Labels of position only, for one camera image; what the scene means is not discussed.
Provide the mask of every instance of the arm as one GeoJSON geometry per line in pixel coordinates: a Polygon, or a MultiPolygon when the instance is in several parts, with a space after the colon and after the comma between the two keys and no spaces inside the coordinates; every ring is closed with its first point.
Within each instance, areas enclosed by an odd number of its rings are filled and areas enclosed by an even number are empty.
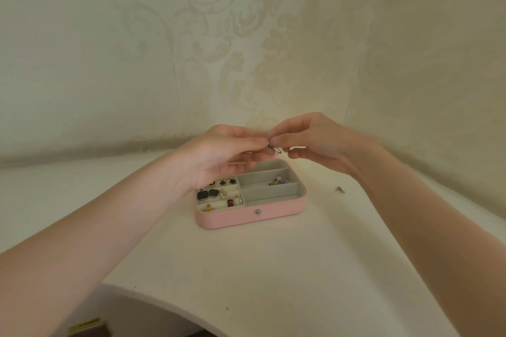
{"type": "Polygon", "coordinates": [[[251,168],[270,154],[267,145],[261,133],[213,127],[1,254],[0,334],[50,335],[172,203],[251,168]]]}
{"type": "Polygon", "coordinates": [[[348,173],[462,336],[506,335],[506,247],[429,189],[370,138],[320,113],[269,134],[291,158],[348,173]]]}

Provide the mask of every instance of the pink jewelry box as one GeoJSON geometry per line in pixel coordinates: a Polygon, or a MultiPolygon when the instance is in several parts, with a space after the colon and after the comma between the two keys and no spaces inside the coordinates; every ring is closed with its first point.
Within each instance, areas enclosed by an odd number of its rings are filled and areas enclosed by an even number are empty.
{"type": "Polygon", "coordinates": [[[226,185],[220,186],[220,180],[217,180],[214,186],[204,187],[206,190],[223,189],[228,194],[224,199],[218,195],[197,200],[198,192],[195,193],[195,221],[200,227],[223,228],[293,215],[304,209],[307,189],[284,160],[274,158],[259,162],[249,172],[232,178],[236,180],[235,184],[230,184],[230,178],[227,178],[226,185]],[[278,176],[285,183],[269,186],[278,176]],[[228,206],[227,200],[230,199],[234,200],[234,206],[228,206]],[[208,204],[212,210],[206,212],[208,204]]]}

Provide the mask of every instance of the forearm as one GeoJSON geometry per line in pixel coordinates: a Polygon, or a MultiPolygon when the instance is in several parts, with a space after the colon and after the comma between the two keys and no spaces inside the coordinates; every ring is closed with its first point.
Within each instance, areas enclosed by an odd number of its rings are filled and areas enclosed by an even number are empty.
{"type": "Polygon", "coordinates": [[[2,335],[49,335],[189,188],[176,151],[0,255],[2,335]]]}
{"type": "Polygon", "coordinates": [[[353,177],[459,333],[504,335],[506,247],[382,147],[358,147],[350,162],[353,177]]]}

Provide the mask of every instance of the white table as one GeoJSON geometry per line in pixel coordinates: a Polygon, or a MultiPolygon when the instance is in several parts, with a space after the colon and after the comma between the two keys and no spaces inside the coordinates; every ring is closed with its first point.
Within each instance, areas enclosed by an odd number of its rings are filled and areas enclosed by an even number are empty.
{"type": "MultiPolygon", "coordinates": [[[[0,251],[158,155],[0,171],[0,251]]],[[[290,162],[309,191],[301,214],[204,230],[184,197],[105,284],[218,335],[457,336],[360,186],[308,161],[290,162]],[[338,185],[346,192],[335,192],[338,185]]],[[[506,242],[506,221],[426,181],[506,242]]]]}

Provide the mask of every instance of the yellow label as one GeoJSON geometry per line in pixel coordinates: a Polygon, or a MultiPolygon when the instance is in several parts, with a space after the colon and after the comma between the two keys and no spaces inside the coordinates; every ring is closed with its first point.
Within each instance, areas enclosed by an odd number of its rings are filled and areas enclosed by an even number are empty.
{"type": "Polygon", "coordinates": [[[74,326],[71,326],[70,328],[68,328],[68,334],[76,333],[79,330],[91,328],[92,326],[99,325],[102,322],[104,322],[104,320],[102,320],[101,317],[94,318],[93,320],[90,320],[90,321],[81,322],[80,324],[77,324],[77,325],[74,325],[74,326]]]}

